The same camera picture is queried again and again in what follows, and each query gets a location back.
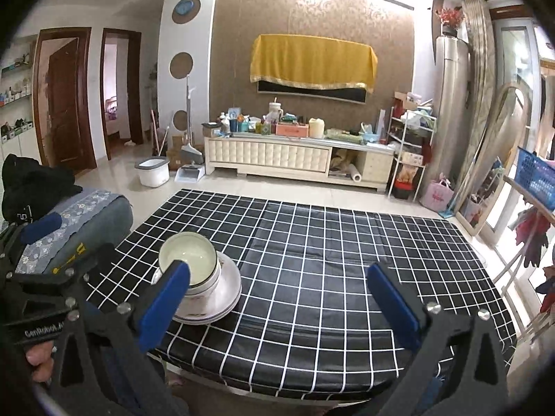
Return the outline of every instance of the finger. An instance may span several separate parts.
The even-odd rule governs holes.
[[[33,366],[38,366],[46,362],[52,355],[52,347],[54,347],[53,341],[44,342],[31,347],[25,354],[27,361]]]
[[[42,363],[36,371],[33,372],[34,382],[46,382],[52,375],[52,369],[54,368],[54,359],[49,358],[45,363]]]

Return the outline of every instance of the pink bag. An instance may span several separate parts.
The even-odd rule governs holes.
[[[420,203],[432,211],[441,212],[447,209],[451,197],[453,197],[451,189],[437,181],[431,181],[426,193],[420,199]]]

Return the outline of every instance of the blue gripper pad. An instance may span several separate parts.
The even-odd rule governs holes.
[[[410,291],[407,289],[401,291],[401,285],[398,282],[393,283],[393,277],[388,277],[383,269],[384,266],[377,263],[371,265],[366,271],[366,285],[391,326],[397,341],[405,349],[415,352],[421,346],[421,330],[425,324],[425,318],[421,310],[419,311],[422,314],[418,317],[409,304],[417,304],[422,308],[422,303],[416,296],[414,298],[417,301],[410,296],[407,298],[406,294]],[[407,304],[406,300],[412,300],[412,302]]]
[[[38,219],[36,222],[25,225],[19,235],[22,244],[34,244],[44,236],[56,231],[62,226],[62,216],[51,212]]]
[[[139,297],[134,328],[141,352],[159,346],[183,296],[191,274],[183,261],[174,261],[160,280]]]

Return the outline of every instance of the black and white grid tablecloth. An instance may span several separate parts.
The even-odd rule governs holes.
[[[295,205],[181,190],[117,248],[109,274],[91,276],[103,311],[149,286],[162,243],[196,231],[231,257],[242,295],[210,326],[172,322],[159,347],[178,367],[266,395],[354,400],[379,392],[410,355],[368,294],[364,268],[387,261],[424,302],[493,315],[507,367],[509,311],[458,229],[442,219]],[[452,352],[444,352],[438,373]]]

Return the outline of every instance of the vase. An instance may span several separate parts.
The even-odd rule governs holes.
[[[457,29],[449,25],[441,25],[441,34],[444,36],[457,37]]]

